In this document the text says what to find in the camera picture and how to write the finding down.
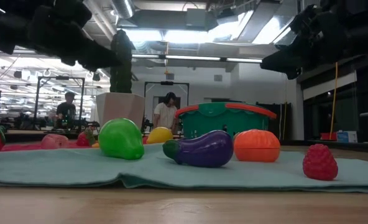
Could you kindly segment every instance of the man in dark shirt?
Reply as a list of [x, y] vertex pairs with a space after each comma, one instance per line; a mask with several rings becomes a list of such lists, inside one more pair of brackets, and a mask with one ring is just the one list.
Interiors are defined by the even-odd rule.
[[65, 94], [65, 101], [61, 103], [57, 107], [57, 128], [63, 128], [65, 125], [63, 123], [67, 123], [66, 126], [69, 128], [71, 124], [73, 124], [73, 120], [75, 119], [75, 105], [72, 104], [73, 99], [75, 98], [75, 94], [72, 92], [68, 92]]

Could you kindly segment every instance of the white planter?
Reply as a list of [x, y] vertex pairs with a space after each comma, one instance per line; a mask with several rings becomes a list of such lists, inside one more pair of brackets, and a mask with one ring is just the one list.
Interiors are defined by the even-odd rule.
[[145, 99], [132, 93], [103, 93], [97, 95], [96, 104], [99, 124], [116, 118], [127, 118], [141, 129]]

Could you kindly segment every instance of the purple eggplant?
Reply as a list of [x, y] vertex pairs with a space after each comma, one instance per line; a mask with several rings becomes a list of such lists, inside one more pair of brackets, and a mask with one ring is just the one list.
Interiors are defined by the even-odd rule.
[[232, 158], [232, 139], [225, 131], [211, 131], [196, 139], [169, 140], [163, 144], [165, 155], [177, 164], [221, 167]]

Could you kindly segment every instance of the pink toy fruit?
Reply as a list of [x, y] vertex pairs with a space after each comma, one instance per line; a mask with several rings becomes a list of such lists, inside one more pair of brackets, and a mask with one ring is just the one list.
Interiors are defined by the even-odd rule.
[[40, 143], [42, 149], [63, 149], [68, 147], [68, 138], [59, 134], [48, 134]]
[[327, 146], [310, 146], [303, 159], [303, 172], [308, 178], [333, 180], [338, 175], [338, 170], [338, 164]]

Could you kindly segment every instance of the red raspberry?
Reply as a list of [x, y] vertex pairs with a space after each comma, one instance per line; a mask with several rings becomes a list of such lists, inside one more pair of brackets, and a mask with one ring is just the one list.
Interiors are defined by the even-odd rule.
[[310, 146], [303, 159], [304, 174], [316, 180], [333, 180], [338, 175], [338, 164], [329, 148], [323, 144]]

